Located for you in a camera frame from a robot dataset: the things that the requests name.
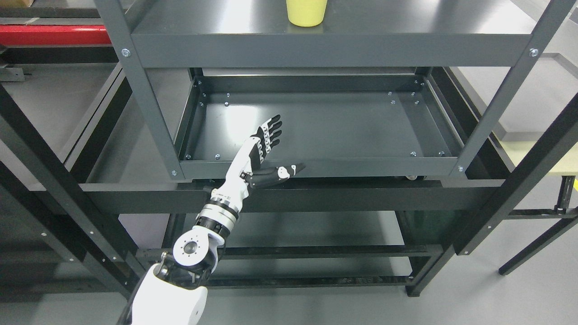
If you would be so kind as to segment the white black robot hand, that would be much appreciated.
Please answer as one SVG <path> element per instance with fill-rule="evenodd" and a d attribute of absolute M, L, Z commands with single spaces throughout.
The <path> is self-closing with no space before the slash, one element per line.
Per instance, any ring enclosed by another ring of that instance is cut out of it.
<path fill-rule="evenodd" d="M 304 163 L 264 168 L 271 150 L 280 144 L 282 121 L 275 115 L 260 125 L 241 145 L 225 175 L 223 185 L 212 191 L 209 203 L 240 212 L 243 201 L 255 190 L 278 185 L 295 177 L 306 167 Z"/>

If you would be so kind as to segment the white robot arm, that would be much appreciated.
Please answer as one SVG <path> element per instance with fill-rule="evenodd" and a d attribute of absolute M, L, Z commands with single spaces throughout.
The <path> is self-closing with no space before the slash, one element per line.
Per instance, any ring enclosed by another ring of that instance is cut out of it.
<path fill-rule="evenodd" d="M 119 325 L 196 325 L 208 299 L 205 282 L 219 261 L 218 248 L 239 218 L 239 208 L 210 201 L 171 251 L 140 278 Z"/>

